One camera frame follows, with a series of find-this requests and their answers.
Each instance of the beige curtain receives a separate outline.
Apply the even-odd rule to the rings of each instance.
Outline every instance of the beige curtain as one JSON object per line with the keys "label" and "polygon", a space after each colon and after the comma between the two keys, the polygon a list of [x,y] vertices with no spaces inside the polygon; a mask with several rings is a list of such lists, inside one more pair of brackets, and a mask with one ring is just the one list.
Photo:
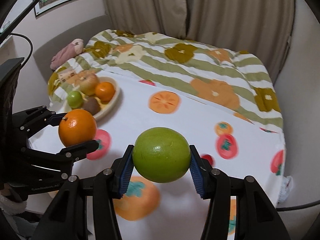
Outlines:
{"label": "beige curtain", "polygon": [[114,28],[133,34],[163,33],[185,38],[186,0],[104,0]]}
{"label": "beige curtain", "polygon": [[247,50],[276,80],[289,48],[294,0],[188,0],[188,4],[188,39]]}

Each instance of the pillow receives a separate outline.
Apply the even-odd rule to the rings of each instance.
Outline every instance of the pillow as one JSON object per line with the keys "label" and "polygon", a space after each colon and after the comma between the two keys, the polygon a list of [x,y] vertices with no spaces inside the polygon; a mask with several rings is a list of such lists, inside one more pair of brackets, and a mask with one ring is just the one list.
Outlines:
{"label": "pillow", "polygon": [[50,68],[56,70],[68,59],[78,56],[83,50],[83,40],[75,39],[69,43],[66,47],[60,50],[51,60]]}

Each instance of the black cable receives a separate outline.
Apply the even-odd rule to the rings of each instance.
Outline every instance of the black cable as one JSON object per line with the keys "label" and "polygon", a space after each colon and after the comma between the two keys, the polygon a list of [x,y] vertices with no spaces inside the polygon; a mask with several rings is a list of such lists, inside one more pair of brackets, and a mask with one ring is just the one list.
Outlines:
{"label": "black cable", "polygon": [[30,44],[30,53],[29,53],[28,57],[26,58],[26,60],[21,64],[21,68],[23,68],[23,66],[27,63],[27,61],[30,59],[30,57],[32,55],[32,51],[33,51],[32,42],[27,36],[19,34],[19,33],[10,33],[10,35],[22,37],[22,38],[26,39]]}
{"label": "black cable", "polygon": [[317,200],[317,201],[314,201],[314,202],[311,202],[311,203],[308,203],[308,204],[300,205],[300,206],[276,208],[276,210],[278,212],[283,212],[283,211],[305,209],[305,208],[309,208],[309,207],[314,207],[316,205],[320,205],[320,200]]}

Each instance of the small green apple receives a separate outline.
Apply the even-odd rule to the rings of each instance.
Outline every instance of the small green apple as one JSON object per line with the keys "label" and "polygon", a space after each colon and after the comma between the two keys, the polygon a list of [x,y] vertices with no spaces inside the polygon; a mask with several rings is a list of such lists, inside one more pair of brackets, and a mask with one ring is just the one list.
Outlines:
{"label": "small green apple", "polygon": [[138,136],[132,159],[141,176],[153,182],[167,183],[188,171],[191,153],[181,134],[169,128],[154,127]]}
{"label": "small green apple", "polygon": [[79,108],[83,103],[82,95],[79,91],[71,91],[67,96],[68,105],[71,108]]}

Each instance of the striped blanket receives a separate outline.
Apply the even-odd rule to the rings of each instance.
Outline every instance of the striped blanket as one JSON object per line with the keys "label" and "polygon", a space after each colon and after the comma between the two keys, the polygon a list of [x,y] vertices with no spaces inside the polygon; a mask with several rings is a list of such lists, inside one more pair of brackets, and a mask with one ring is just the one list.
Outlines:
{"label": "striped blanket", "polygon": [[[72,77],[59,78],[59,73],[68,70],[73,71]],[[89,40],[82,54],[52,74],[48,82],[51,102],[63,101],[81,76],[98,71],[153,82],[204,104],[223,106],[263,129],[282,132],[283,119],[268,72],[247,51],[159,33],[105,30]]]}

